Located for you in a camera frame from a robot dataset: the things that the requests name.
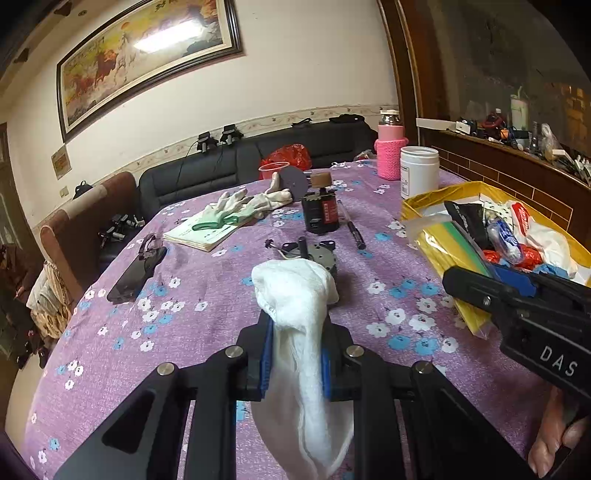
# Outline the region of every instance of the brick tile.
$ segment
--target brick tile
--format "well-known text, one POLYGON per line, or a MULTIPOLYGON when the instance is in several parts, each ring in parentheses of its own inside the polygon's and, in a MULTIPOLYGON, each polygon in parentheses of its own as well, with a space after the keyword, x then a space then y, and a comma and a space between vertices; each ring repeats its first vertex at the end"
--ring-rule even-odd
POLYGON ((439 147, 433 147, 433 148, 439 152, 439 159, 440 160, 442 158, 445 159, 445 160, 448 160, 449 153, 447 152, 447 150, 444 150, 444 149, 439 148, 439 147))
POLYGON ((562 218, 570 219, 570 215, 573 213, 573 209, 571 207, 565 205, 562 202, 559 202, 558 200, 542 192, 541 190, 536 189, 536 191, 534 192, 534 200, 538 203, 541 203, 545 207, 548 207, 550 210, 557 213, 562 218))
POLYGON ((464 167, 458 167, 457 173, 460 177, 464 177, 465 179, 468 179, 470 181, 483 181, 484 179, 482 175, 476 173, 475 171, 468 170, 464 167))
POLYGON ((468 168, 470 166, 470 160, 468 160, 467 158, 461 157, 460 155, 456 155, 455 153, 450 152, 449 157, 447 159, 449 161, 457 163, 458 165, 461 165, 464 168, 468 168))
POLYGON ((552 213, 550 220, 552 220, 556 225, 561 226, 565 230, 569 229, 569 221, 565 220, 560 215, 556 215, 554 212, 552 213))
POLYGON ((521 193, 517 193, 515 196, 519 200, 523 200, 523 202, 526 203, 527 205, 530 205, 531 207, 538 210, 538 212, 540 212, 542 215, 545 215, 548 218, 550 218, 552 216, 552 212, 550 210, 548 210, 544 205, 540 205, 538 202, 535 202, 532 199, 529 199, 528 197, 526 197, 525 195, 522 195, 521 193))
POLYGON ((473 160, 470 160, 469 168, 470 170, 480 173, 481 175, 488 177, 492 180, 499 180, 499 171, 495 170, 494 168, 487 167, 486 165, 483 165, 473 160))
POLYGON ((527 183, 516 180, 509 175, 505 175, 504 173, 499 173, 499 183, 509 187, 511 190, 521 193, 523 196, 529 199, 534 194, 533 187, 529 186, 527 183))
POLYGON ((454 173, 457 173, 457 165, 455 163, 446 160, 445 158, 439 157, 439 165, 446 170, 450 170, 454 173))
POLYGON ((491 179, 489 179, 487 177, 484 177, 484 181, 485 181, 485 183, 487 183, 489 185, 492 185, 493 187, 496 187, 498 189, 503 190, 504 192, 507 192, 509 195, 513 195, 513 197, 516 194, 515 190, 511 190, 510 188, 505 187, 503 184, 500 184, 497 181, 491 180, 491 179))

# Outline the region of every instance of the sanding disc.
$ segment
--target sanding disc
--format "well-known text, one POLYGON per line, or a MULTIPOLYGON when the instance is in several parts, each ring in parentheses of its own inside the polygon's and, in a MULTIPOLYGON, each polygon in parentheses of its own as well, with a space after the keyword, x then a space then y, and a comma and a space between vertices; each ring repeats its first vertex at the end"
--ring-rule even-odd
POLYGON ((310 183, 304 172, 299 168, 289 166, 279 171, 281 189, 289 189, 294 202, 299 202, 306 193, 310 183))

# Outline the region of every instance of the pen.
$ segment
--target pen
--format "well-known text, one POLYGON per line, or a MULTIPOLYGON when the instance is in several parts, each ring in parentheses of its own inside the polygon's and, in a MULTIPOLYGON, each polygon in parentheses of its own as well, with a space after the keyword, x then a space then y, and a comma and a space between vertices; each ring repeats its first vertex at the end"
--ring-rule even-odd
POLYGON ((359 230, 357 230, 357 228, 355 227, 355 225, 351 221, 351 217, 349 216, 349 212, 347 211, 347 209, 343 205, 343 202, 341 202, 340 200, 337 200, 337 202, 340 205, 340 209, 342 210, 343 215, 345 216, 345 220, 347 220, 347 226, 349 227, 349 230, 350 230, 351 234, 353 235, 353 238, 355 238, 355 243, 357 244, 357 248, 359 250, 365 250, 365 241, 363 240, 363 237, 361 236, 361 233, 359 232, 359 230))

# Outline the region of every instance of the silver bolt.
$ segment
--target silver bolt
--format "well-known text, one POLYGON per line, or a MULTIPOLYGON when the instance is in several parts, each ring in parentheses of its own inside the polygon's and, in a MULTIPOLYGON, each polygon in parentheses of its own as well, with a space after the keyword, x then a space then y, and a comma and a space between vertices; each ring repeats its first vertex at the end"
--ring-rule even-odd
POLYGON ((170 375, 172 372, 174 372, 174 364, 170 362, 165 362, 163 364, 160 364, 156 371, 158 372, 158 375, 162 375, 163 377, 165 377, 166 375, 170 375))
POLYGON ((363 347, 359 345, 349 345, 345 352, 352 358, 358 358, 365 353, 365 350, 363 350, 363 347))
POLYGON ((238 358, 244 353, 244 349, 238 345, 232 345, 226 348, 226 356, 228 358, 238 358))
POLYGON ((414 368, 420 374, 430 374, 433 371, 433 364, 431 362, 421 360, 417 362, 414 368))

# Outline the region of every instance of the floral tablecloth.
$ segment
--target floral tablecloth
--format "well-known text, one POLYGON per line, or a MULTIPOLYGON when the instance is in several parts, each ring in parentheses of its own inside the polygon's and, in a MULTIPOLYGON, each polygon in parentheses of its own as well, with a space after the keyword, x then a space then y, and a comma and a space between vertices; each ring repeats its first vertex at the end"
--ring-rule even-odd
MULTIPOLYGON (((473 337, 452 299, 409 243, 397 221, 400 183, 380 179, 363 164, 331 169, 337 196, 367 243, 359 251, 342 226, 324 239, 336 241, 340 302, 330 309, 353 340, 390 362, 419 359, 436 367, 485 415, 522 455, 541 417, 546 384, 498 350, 495 332, 473 337)), ((440 172, 441 185, 461 180, 440 172)), ((249 186, 260 192, 267 181, 249 186)), ((219 193, 165 208, 91 286, 78 304, 43 373, 25 434, 25 460, 44 480, 160 363, 186 367, 234 343, 240 329, 257 321, 251 270, 277 258, 264 248, 305 234, 301 204, 276 210, 244 226, 206 253, 165 243, 169 250, 135 304, 113 306, 106 293, 138 253, 141 239, 162 233, 217 200, 219 193)), ((237 410, 236 464, 239 479, 284 479, 249 413, 237 410)), ((347 459, 335 478, 351 479, 347 459)))

